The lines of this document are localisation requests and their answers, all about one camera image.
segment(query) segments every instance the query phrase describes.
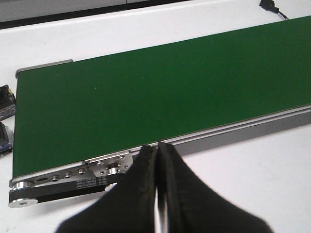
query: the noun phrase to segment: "hex bolt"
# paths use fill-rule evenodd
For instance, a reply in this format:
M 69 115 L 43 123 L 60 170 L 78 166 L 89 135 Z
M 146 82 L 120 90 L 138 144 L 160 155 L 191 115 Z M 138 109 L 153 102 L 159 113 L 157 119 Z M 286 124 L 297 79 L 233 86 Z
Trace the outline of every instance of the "hex bolt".
M 97 162 L 97 166 L 104 166 L 104 162 L 103 161 L 98 161 Z
M 86 172 L 86 170 L 84 168 L 79 169 L 79 174 L 83 175 Z
M 52 176 L 52 181 L 53 182 L 59 181 L 58 175 Z
M 65 172 L 65 178 L 70 178 L 71 177 L 71 172 L 68 171 L 68 172 Z

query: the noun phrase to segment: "white surface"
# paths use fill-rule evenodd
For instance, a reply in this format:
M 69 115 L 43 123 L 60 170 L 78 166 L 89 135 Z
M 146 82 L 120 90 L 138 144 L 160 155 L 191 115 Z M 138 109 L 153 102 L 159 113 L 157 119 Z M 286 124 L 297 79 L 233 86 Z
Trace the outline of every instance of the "white surface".
M 15 71 L 82 60 L 282 20 L 260 0 L 193 0 L 0 30 L 0 85 L 16 92 Z M 311 14 L 309 0 L 278 0 L 289 18 Z M 11 129 L 14 118 L 3 121 Z M 308 233 L 311 219 L 311 125 L 185 158 L 222 196 L 264 218 L 276 233 Z M 10 209 L 12 155 L 0 158 L 0 232 L 53 232 L 101 194 Z

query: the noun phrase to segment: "metal bracket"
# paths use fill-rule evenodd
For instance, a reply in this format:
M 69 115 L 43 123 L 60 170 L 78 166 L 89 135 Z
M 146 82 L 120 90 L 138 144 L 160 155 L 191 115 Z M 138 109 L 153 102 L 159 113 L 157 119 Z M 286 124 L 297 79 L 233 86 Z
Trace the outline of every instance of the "metal bracket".
M 102 177 L 126 173 L 133 163 L 133 158 L 130 151 L 127 150 L 85 160 L 85 163 L 96 177 Z

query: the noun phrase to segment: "green belt surface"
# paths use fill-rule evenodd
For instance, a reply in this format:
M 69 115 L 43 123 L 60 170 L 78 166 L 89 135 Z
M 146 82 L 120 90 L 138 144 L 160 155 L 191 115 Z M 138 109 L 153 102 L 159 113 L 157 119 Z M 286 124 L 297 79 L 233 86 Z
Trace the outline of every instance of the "green belt surface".
M 23 71 L 13 177 L 311 104 L 311 17 Z

